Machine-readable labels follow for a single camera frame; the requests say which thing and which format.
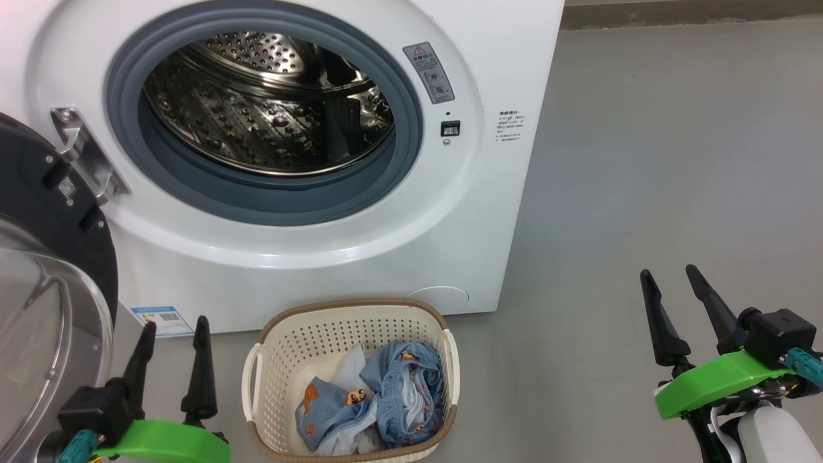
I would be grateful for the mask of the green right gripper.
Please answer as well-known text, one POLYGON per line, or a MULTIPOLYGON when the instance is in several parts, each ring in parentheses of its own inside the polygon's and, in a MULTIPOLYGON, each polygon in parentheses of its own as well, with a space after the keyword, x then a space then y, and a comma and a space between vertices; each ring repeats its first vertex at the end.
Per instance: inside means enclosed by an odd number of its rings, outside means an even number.
MULTIPOLYGON (((703 303, 708 314, 718 339, 716 348, 722 356, 682 372, 666 386, 658 388, 655 404, 663 420, 678 418, 684 412, 735 395, 762 381, 795 374, 786 367, 770 369, 749 352, 741 350, 746 331, 738 324, 737 316, 697 266, 688 264, 687 276, 694 295, 703 303)), ((640 272, 640 284, 656 364, 662 367, 685 365, 691 348, 679 337, 671 323, 662 305, 662 292, 650 270, 640 272)))

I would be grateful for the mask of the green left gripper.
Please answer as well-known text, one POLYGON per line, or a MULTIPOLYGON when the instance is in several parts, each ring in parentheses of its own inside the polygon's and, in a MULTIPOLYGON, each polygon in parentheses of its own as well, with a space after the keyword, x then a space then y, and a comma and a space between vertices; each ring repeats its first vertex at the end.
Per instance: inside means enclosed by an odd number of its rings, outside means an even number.
MULTIPOLYGON (((149 320, 120 379, 129 412, 144 412, 147 367, 155 350, 155 339, 156 324, 149 320)), ((218 414, 210 325, 205 316, 197 319, 193 346, 193 371, 187 395, 181 401, 181 411, 186 422, 203 422, 218 414)), ((149 462, 229 462, 230 445, 206 428, 167 420, 136 420, 118 444, 100 446, 93 455, 106 458, 119 455, 149 462)))

